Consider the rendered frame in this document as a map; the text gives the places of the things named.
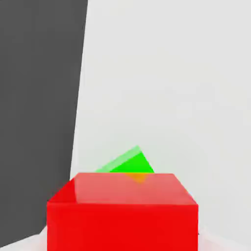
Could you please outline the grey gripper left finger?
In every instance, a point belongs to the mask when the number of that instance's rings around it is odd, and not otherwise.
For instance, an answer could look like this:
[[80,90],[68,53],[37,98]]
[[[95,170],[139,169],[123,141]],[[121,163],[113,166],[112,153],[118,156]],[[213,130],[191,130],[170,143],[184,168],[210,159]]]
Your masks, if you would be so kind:
[[0,251],[47,251],[47,226],[39,234],[6,245]]

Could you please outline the small red cube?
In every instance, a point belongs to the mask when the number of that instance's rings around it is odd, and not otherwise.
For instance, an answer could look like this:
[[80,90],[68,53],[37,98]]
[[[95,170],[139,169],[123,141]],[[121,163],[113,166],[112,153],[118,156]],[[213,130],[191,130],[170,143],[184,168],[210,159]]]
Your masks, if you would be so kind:
[[47,251],[198,251],[198,213],[173,174],[79,173],[47,203]]

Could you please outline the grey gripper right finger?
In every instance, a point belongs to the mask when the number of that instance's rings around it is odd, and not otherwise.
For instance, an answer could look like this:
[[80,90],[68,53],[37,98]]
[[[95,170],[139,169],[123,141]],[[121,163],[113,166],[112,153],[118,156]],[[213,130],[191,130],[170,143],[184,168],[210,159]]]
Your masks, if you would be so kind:
[[199,230],[198,251],[251,251],[251,248],[214,235],[202,228]]

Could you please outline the small green cube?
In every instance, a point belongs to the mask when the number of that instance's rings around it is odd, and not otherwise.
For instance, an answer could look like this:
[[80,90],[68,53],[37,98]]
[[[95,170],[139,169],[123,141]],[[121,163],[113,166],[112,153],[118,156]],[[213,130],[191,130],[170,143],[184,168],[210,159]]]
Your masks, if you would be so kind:
[[154,173],[139,146],[135,146],[96,170],[97,173]]

